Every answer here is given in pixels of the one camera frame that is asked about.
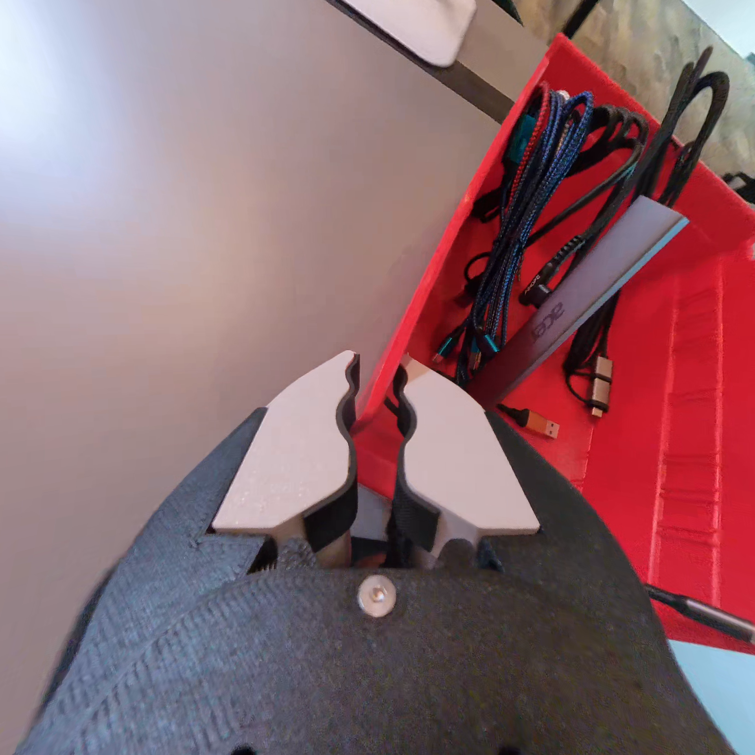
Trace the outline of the grey usb hub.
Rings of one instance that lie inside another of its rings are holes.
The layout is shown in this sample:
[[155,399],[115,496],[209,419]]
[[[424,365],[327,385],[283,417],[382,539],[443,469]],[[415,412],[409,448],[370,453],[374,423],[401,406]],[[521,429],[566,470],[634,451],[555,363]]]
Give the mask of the grey usb hub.
[[469,395],[484,409],[492,409],[688,223],[681,213],[639,197],[530,320],[480,369],[468,384]]

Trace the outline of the red plastic bin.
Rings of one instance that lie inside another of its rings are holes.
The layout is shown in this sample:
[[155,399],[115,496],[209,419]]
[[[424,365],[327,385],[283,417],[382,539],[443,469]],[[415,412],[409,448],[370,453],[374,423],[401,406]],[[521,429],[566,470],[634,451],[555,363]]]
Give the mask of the red plastic bin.
[[[558,35],[506,117],[358,401],[358,480],[390,499],[401,435],[382,405],[404,354],[431,365],[464,317],[468,259],[495,226],[470,219],[500,180],[499,161],[540,81],[638,109],[621,86]],[[753,619],[753,210],[698,165],[675,210],[689,224],[621,292],[611,327],[609,412],[594,419],[561,379],[563,347],[513,391],[515,406],[560,424],[520,432],[600,515],[642,581]]]

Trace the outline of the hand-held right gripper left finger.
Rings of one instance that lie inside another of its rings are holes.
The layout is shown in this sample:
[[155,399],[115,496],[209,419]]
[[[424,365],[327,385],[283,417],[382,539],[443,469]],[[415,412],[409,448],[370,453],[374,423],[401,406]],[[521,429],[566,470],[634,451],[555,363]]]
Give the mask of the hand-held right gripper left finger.
[[212,521],[217,534],[306,541],[320,565],[345,567],[358,510],[351,428],[360,357],[344,351],[307,372],[265,408]]

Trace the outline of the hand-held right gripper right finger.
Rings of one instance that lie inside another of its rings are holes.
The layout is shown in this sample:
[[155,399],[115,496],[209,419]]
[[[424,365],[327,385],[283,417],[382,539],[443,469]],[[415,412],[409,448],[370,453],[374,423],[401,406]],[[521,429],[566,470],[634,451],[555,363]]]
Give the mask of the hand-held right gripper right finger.
[[486,411],[409,355],[392,386],[401,443],[391,565],[432,569],[452,543],[483,560],[504,542],[536,541],[541,523]]

